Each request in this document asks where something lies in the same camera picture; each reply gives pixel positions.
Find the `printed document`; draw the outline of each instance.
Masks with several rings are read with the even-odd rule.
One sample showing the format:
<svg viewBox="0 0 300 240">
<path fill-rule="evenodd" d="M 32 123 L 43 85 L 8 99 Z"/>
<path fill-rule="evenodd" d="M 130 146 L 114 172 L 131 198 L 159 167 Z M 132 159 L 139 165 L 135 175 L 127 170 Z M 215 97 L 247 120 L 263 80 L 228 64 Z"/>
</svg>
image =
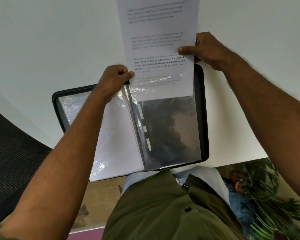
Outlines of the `printed document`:
<svg viewBox="0 0 300 240">
<path fill-rule="evenodd" d="M 178 54 L 195 45 L 200 0 L 117 0 L 134 102 L 193 94 L 194 57 Z"/>
</svg>

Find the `black mesh chair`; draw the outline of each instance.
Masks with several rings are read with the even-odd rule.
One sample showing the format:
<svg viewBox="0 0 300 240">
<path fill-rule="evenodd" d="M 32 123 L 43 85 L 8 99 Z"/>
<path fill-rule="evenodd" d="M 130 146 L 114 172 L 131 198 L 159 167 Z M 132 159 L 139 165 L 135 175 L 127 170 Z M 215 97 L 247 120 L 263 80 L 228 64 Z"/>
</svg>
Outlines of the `black mesh chair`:
<svg viewBox="0 0 300 240">
<path fill-rule="evenodd" d="M 15 209 L 51 150 L 0 114 L 0 222 Z"/>
</svg>

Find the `hand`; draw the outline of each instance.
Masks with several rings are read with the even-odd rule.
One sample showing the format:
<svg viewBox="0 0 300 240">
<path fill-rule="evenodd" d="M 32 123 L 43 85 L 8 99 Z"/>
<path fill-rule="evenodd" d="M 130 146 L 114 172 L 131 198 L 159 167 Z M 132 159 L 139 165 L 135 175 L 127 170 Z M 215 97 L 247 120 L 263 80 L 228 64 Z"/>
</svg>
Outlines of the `hand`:
<svg viewBox="0 0 300 240">
<path fill-rule="evenodd" d="M 180 47 L 178 53 L 180 55 L 194 55 L 195 63 L 203 61 L 217 71 L 223 71 L 232 57 L 236 56 L 210 32 L 197 33 L 195 46 Z"/>
<path fill-rule="evenodd" d="M 132 77 L 134 77 L 134 72 L 128 72 L 128 68 L 124 65 L 108 66 L 94 91 L 108 103 L 112 96 Z"/>
</svg>

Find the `olive green shirt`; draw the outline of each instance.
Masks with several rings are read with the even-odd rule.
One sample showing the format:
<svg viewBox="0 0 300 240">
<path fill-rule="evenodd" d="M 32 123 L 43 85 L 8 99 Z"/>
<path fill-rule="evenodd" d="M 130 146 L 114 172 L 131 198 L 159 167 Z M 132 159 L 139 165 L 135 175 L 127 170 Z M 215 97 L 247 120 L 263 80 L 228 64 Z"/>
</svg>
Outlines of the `olive green shirt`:
<svg viewBox="0 0 300 240">
<path fill-rule="evenodd" d="M 243 239 L 243 233 L 229 205 L 208 184 L 190 174 L 180 187 L 166 169 L 123 193 L 102 236 L 116 239 L 225 240 Z"/>
</svg>

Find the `white sheet of paper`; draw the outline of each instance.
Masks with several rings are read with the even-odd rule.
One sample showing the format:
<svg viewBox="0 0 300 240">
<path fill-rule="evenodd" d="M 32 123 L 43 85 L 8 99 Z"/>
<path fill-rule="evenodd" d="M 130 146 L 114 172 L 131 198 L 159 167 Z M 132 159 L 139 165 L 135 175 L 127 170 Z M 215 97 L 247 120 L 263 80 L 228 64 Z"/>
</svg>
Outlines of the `white sheet of paper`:
<svg viewBox="0 0 300 240">
<path fill-rule="evenodd" d="M 196 43 L 199 1 L 117 0 L 134 100 L 193 94 L 194 58 L 177 50 Z"/>
<path fill-rule="evenodd" d="M 60 97 L 71 125 L 90 92 Z M 106 105 L 99 132 L 90 181 L 144 171 L 127 102 L 117 93 Z"/>
</svg>

